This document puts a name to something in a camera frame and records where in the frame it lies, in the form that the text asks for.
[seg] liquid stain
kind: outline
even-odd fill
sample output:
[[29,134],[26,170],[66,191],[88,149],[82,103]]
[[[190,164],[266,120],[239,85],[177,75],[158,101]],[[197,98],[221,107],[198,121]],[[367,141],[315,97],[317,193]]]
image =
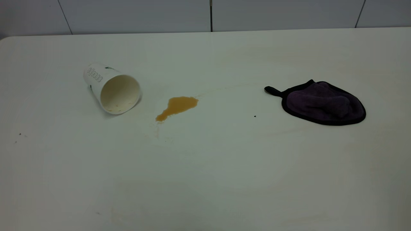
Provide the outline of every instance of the liquid stain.
[[169,116],[179,114],[181,112],[187,111],[188,109],[197,106],[199,100],[194,97],[174,97],[169,99],[169,104],[166,110],[156,117],[156,121],[165,121]]

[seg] paper cup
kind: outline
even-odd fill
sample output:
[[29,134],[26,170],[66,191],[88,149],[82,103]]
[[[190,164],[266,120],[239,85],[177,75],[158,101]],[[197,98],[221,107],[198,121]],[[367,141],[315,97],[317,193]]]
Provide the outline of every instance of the paper cup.
[[119,115],[138,102],[141,90],[135,78],[103,64],[93,63],[84,69],[85,82],[108,113]]

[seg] tile grout line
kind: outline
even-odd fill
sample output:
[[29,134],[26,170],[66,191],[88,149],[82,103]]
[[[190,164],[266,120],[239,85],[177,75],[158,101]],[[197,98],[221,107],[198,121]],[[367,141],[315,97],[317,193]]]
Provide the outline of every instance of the tile grout line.
[[63,13],[64,19],[66,20],[67,26],[69,27],[70,33],[73,34],[72,29],[70,28],[69,22],[67,21],[66,15],[64,14],[63,8],[61,7],[60,0],[57,0],[60,5],[61,12]]
[[210,0],[210,28],[212,32],[212,0]]
[[367,0],[364,0],[364,2],[363,2],[363,6],[361,7],[361,10],[360,10],[360,15],[358,16],[358,19],[357,19],[357,22],[356,22],[356,26],[355,26],[354,28],[357,28],[358,21],[360,20],[361,13],[363,12],[363,9],[364,9],[365,1],[367,1]]

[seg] black loop tab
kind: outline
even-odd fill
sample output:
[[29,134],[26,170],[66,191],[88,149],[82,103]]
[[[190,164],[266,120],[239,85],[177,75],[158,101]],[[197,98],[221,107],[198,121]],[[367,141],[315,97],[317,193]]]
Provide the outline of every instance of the black loop tab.
[[272,94],[272,95],[274,95],[274,96],[278,96],[278,97],[283,97],[283,93],[282,92],[280,92],[279,90],[277,90],[277,89],[275,89],[275,88],[273,88],[273,87],[270,87],[270,86],[267,86],[267,87],[265,87],[264,88],[264,90],[267,92],[267,93],[269,93],[269,94]]

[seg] microfiber cloth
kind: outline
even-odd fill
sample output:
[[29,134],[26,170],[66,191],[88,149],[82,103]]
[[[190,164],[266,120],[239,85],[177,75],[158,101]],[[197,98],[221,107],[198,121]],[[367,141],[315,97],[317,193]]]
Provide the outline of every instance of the microfiber cloth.
[[264,89],[282,98],[287,113],[314,123],[341,126],[365,119],[365,108],[355,96],[327,82],[310,80],[283,92],[269,86]]

